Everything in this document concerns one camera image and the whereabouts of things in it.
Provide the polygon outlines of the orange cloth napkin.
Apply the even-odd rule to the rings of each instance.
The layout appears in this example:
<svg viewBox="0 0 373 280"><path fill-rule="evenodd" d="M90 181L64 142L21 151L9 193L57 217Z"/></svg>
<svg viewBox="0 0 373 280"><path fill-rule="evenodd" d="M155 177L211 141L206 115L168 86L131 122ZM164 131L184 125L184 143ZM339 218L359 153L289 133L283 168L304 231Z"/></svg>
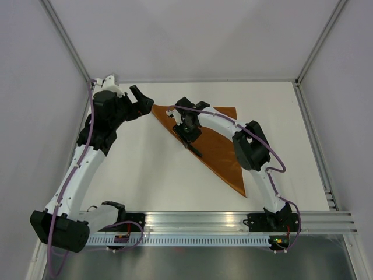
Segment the orange cloth napkin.
<svg viewBox="0 0 373 280"><path fill-rule="evenodd" d="M166 115L166 109L167 106L153 105L152 114L172 136L182 143L173 131L173 126L176 125L176 122ZM237 118L235 107L214 107L214 109L230 118ZM234 146L231 140L214 132L212 129L203 127L202 135L192 145L202 154L202 157L199 157L189 150L197 159L233 190L243 197L247 197L242 168L235 157Z"/></svg>

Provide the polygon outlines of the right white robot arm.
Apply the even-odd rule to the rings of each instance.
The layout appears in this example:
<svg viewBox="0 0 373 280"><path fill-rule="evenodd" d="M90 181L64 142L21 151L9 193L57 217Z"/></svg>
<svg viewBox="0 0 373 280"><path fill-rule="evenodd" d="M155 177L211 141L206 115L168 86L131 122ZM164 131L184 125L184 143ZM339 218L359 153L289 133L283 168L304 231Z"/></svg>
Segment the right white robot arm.
<svg viewBox="0 0 373 280"><path fill-rule="evenodd" d="M282 161L270 147L258 122L240 122L218 112L204 101L194 104L186 97L168 107L166 114L175 119L173 132L199 158L202 153L192 144L202 135L202 128L208 128L231 141L238 164L251 174L263 199L265 214L259 225L260 231L300 232L298 207L280 195L271 175L277 169L270 166L270 157L274 156L279 163Z"/></svg>

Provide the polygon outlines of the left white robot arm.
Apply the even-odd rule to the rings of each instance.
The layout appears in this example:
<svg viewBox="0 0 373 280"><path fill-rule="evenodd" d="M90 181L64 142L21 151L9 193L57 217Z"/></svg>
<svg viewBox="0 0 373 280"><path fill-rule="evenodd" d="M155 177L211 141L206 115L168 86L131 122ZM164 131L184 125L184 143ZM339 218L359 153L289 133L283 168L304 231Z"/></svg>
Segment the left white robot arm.
<svg viewBox="0 0 373 280"><path fill-rule="evenodd" d="M111 227L126 227L125 205L104 201L98 208L80 213L92 179L117 139L117 129L128 121L149 114L154 103L137 86L130 86L136 102L127 93L105 87L90 94L91 113L80 131L71 165L58 191L42 211L33 211L30 223L38 238L49 248L78 253L90 235Z"/></svg>

